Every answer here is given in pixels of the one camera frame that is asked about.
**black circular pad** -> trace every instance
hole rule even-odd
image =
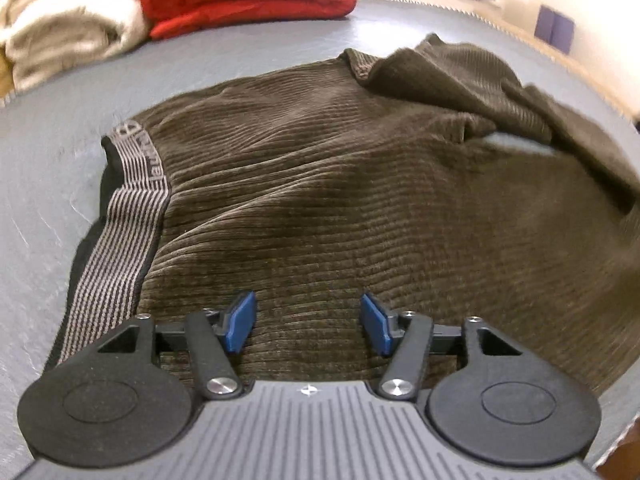
[[[532,354],[476,356],[434,387],[427,415],[458,449],[516,467],[581,456],[600,425],[588,388]]]
[[[556,410],[556,400],[535,384],[507,382],[482,392],[482,407],[495,418],[510,424],[535,424]]]
[[[191,396],[180,381],[130,355],[63,364],[24,393],[18,424],[50,460],[106,468],[167,446],[187,425]]]

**gray carpet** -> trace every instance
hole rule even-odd
[[[430,32],[503,57],[523,82],[597,121],[640,173],[640,138],[632,125],[564,68],[462,13],[381,0],[360,2],[340,21],[243,25],[147,44],[60,76],[0,109],[0,478],[30,461],[15,407],[42,370],[62,320],[74,250],[97,217],[100,136],[179,92],[335,57],[348,46],[385,56]],[[592,462],[639,409],[640,398],[631,394],[639,383],[636,364],[602,396],[604,423]]]

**ribbed gray plastic surface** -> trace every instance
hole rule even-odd
[[[594,480],[577,460],[509,470],[465,458],[431,434],[415,407],[363,382],[257,382],[209,402],[189,433],[142,462],[75,470],[39,460],[20,480]]]

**metal screw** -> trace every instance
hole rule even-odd
[[[207,382],[207,390],[212,394],[232,394],[238,389],[238,383],[231,377],[214,377]]]
[[[414,387],[412,384],[404,379],[391,379],[382,383],[382,391],[387,395],[392,395],[394,397],[401,397],[409,394],[413,389]]]

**white textile pile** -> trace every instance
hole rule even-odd
[[[0,45],[17,91],[126,52],[148,31],[139,0],[0,0]]]

